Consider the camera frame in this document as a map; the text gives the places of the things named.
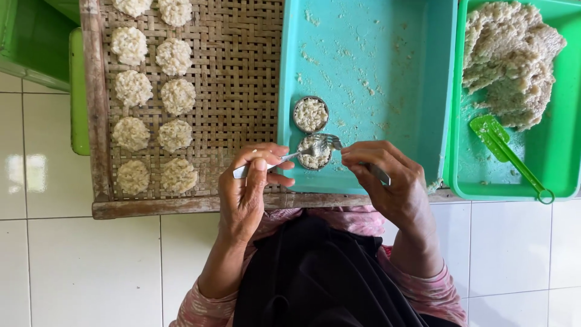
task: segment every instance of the black garment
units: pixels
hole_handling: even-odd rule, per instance
[[[320,218],[284,223],[254,243],[234,327],[457,327],[415,312],[377,262],[381,241],[332,229]]]

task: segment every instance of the fork handle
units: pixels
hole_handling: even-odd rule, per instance
[[[298,157],[299,155],[302,154],[302,151],[299,151],[297,153],[293,153],[293,154],[288,154],[288,155],[283,155],[281,157],[281,163],[285,162],[285,161],[289,161],[292,158]],[[266,165],[266,169],[271,169],[272,167],[275,167],[276,165]],[[238,167],[236,169],[234,169],[234,178],[238,179],[238,178],[245,178],[246,176],[248,176],[248,169],[250,168],[250,164],[247,163],[246,165],[242,166],[242,167]]]
[[[363,165],[367,168],[367,170],[377,179],[384,182],[387,186],[391,186],[392,179],[386,174],[381,168],[377,167],[373,163],[364,162]]]

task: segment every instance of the woven bamboo tray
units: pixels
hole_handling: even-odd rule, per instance
[[[134,19],[117,11],[112,0],[80,0],[95,219],[218,211],[218,177],[237,150],[276,142],[283,1],[191,2],[193,19],[175,29],[161,20],[157,2]],[[112,31],[122,26],[145,34],[149,53],[140,66],[121,64],[110,51]],[[155,64],[156,47],[168,37],[192,47],[193,65],[183,78],[197,93],[194,110],[179,116],[193,127],[193,142],[173,154],[157,142],[159,127],[174,119],[163,109],[160,90],[177,77],[166,76]],[[152,82],[153,98],[147,106],[123,107],[116,98],[115,76],[129,69],[145,73]],[[129,152],[112,140],[113,126],[126,116],[140,118],[153,131],[147,149]],[[160,185],[163,165],[176,157],[191,162],[200,176],[198,184],[180,196]],[[131,159],[143,161],[151,171],[148,190],[137,196],[123,193],[116,183],[118,167]],[[295,194],[279,185],[268,186],[264,199],[268,209],[370,203],[366,196]],[[432,195],[432,201],[453,200],[458,198],[449,190]]]

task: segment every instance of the hand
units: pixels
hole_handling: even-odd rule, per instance
[[[264,187],[271,184],[281,184],[289,187],[295,180],[276,174],[267,173],[266,166],[279,165],[280,156],[287,154],[288,147],[274,143],[247,145],[236,155],[230,167],[218,180],[220,195],[220,229],[219,237],[228,241],[246,244],[258,228],[264,213]],[[245,179],[235,179],[234,169],[251,162],[248,176]],[[287,161],[278,167],[291,169],[293,162]]]
[[[433,217],[421,165],[388,141],[357,142],[343,148],[341,154],[342,164],[355,174],[375,209],[385,218],[402,231],[433,233],[435,226],[432,228]],[[384,186],[360,162],[377,165],[391,177],[392,185]]]

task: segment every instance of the metal fork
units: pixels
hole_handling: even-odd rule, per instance
[[[327,143],[332,145],[333,148],[335,148],[336,150],[341,150],[343,148],[343,144],[341,144],[341,139],[337,135],[324,134],[324,133],[321,133],[319,135],[325,136],[327,138]],[[383,170],[381,170],[381,168],[377,167],[373,163],[362,162],[361,164],[364,165],[373,176],[377,177],[380,181],[384,182],[387,186],[390,186],[392,184],[391,177],[389,177],[388,174],[386,174]]]
[[[281,157],[281,163],[285,161],[289,161],[293,158],[298,157],[299,155],[312,155],[314,157],[319,157],[325,148],[329,146],[324,138],[317,138],[317,140],[311,145],[309,148],[306,148],[303,151],[299,151],[293,154],[283,155]],[[267,169],[271,169],[275,165],[267,165]],[[250,164],[246,164],[242,167],[238,167],[234,169],[234,178],[244,178],[248,175],[248,169],[250,168]]]

